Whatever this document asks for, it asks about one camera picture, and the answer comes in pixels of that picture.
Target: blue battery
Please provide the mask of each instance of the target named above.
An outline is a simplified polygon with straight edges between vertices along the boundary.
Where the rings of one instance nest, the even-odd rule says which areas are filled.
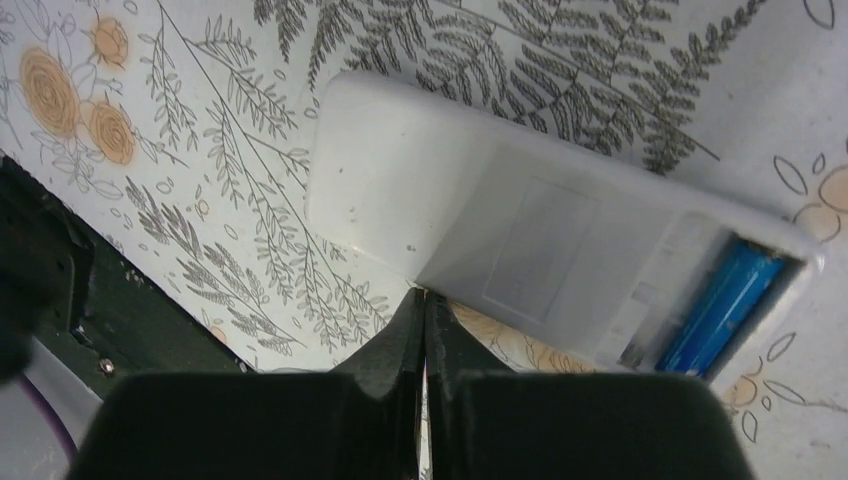
[[[783,259],[736,239],[656,370],[701,376],[783,268]]]

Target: wallpaper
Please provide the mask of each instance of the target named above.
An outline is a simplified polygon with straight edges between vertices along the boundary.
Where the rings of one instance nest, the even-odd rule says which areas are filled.
[[[848,9],[832,0],[0,0],[0,146],[246,364],[326,369],[409,287],[303,215],[371,70],[784,216],[821,281],[727,392],[763,478],[848,466]],[[474,315],[519,369],[589,366]]]

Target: purple object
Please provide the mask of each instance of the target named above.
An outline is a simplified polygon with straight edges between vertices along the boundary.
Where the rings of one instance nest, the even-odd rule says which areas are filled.
[[[29,397],[33,405],[35,405],[35,408],[41,412],[41,415],[50,427],[50,430],[52,430],[53,434],[56,436],[56,440],[58,440],[59,444],[62,446],[65,456],[68,457],[68,463],[71,463],[71,460],[74,459],[74,456],[77,453],[77,446],[76,443],[74,443],[74,439],[71,437],[71,433],[68,431],[68,428],[65,426],[64,422],[62,422],[62,419],[59,418],[59,414],[56,413],[56,410],[53,409],[50,402],[44,398],[44,395],[41,394],[38,388],[32,384],[26,375],[21,375],[19,378],[21,389],[23,389],[26,396]]]

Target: black plastic part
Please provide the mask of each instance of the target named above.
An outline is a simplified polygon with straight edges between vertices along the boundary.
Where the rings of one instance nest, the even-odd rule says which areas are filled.
[[[6,171],[0,172],[0,381],[29,361],[39,324],[67,331],[82,315],[91,246]]]
[[[124,381],[68,478],[415,478],[423,297],[332,372]]]
[[[6,378],[20,371],[33,334],[101,397],[139,372],[245,368],[8,157],[0,165],[0,307],[0,379],[4,369]],[[100,367],[104,359],[113,374]]]
[[[428,295],[425,312],[431,470],[435,479],[461,478],[456,476],[461,464],[456,455],[462,431],[452,412],[457,389],[468,376],[513,371],[459,324],[445,297]]]
[[[69,478],[415,478],[425,355],[435,480],[753,478],[699,380],[517,374],[419,289],[328,373],[125,381]]]

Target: screw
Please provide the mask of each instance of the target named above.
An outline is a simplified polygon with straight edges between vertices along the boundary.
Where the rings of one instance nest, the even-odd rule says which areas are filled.
[[[97,365],[100,367],[100,370],[106,374],[107,377],[115,373],[115,364],[112,363],[112,360],[109,360],[108,358],[101,358]]]

